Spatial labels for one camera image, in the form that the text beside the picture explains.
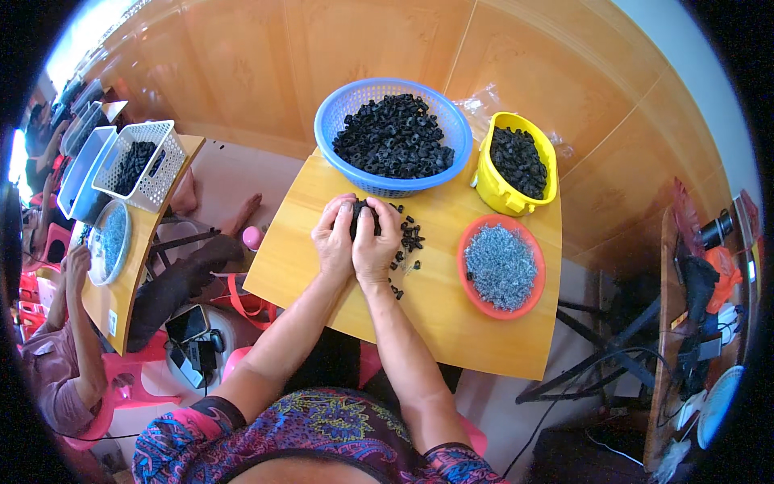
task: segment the mobile phone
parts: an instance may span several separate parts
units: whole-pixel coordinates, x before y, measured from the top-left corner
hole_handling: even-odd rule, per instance
[[[186,377],[188,382],[197,390],[204,388],[208,384],[212,375],[211,372],[198,372],[191,365],[191,361],[183,353],[180,348],[174,348],[170,353],[170,358],[175,363],[175,366],[180,370],[183,376]]]
[[[166,322],[166,334],[178,345],[185,345],[210,331],[210,322],[201,304],[195,304]]]

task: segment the white fan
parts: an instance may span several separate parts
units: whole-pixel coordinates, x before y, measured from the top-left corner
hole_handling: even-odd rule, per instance
[[[741,375],[745,371],[744,366],[732,366],[718,379],[710,390],[699,416],[697,438],[699,447],[707,448],[720,427],[723,417],[731,406],[736,389],[739,386]]]

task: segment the patterned blouse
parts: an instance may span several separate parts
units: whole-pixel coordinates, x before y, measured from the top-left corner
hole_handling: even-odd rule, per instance
[[[249,426],[227,400],[203,398],[151,422],[137,438],[132,473],[136,482],[227,482],[283,457],[333,459],[384,484],[504,482],[464,444],[420,455],[399,418],[343,389],[285,395]]]

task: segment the floor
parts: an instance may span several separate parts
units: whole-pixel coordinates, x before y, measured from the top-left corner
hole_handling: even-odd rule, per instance
[[[260,227],[269,223],[277,212],[284,194],[303,165],[294,160],[272,153],[219,141],[207,141],[193,162],[197,198],[200,208],[191,218],[207,225],[217,225],[229,216],[247,194],[261,191],[262,207],[251,219]],[[570,261],[563,260],[560,297],[577,303],[599,304],[599,280],[596,275]],[[583,315],[574,314],[584,323]],[[589,342],[557,322],[553,343],[546,367],[546,379],[551,379],[589,356]],[[194,402],[198,396],[186,384],[176,381],[165,362],[147,365],[142,378],[151,393],[183,397],[183,405]],[[465,370],[462,373],[455,399],[458,410],[488,438],[485,458],[496,472],[502,473],[510,461],[529,440],[537,422],[549,403],[523,403],[515,405],[514,399],[531,380],[489,375]],[[597,411],[599,398],[559,402],[543,422],[550,427]],[[157,407],[141,407],[116,410],[111,436],[136,434],[154,418],[176,408],[173,404]],[[131,465],[134,438],[117,442],[127,464]],[[531,448],[516,462],[509,474],[510,482],[520,482],[532,459]]]

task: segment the white basket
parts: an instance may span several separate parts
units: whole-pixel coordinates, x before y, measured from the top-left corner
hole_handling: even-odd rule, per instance
[[[177,137],[174,126],[174,121],[152,121],[124,127],[104,158],[91,186],[117,200],[158,213],[186,159],[186,153],[180,145],[180,138]],[[148,160],[132,192],[125,196],[115,193],[113,189],[118,183],[121,162],[126,159],[134,141],[152,141],[156,144],[156,151]],[[150,171],[159,156],[163,156],[163,161],[151,177]]]

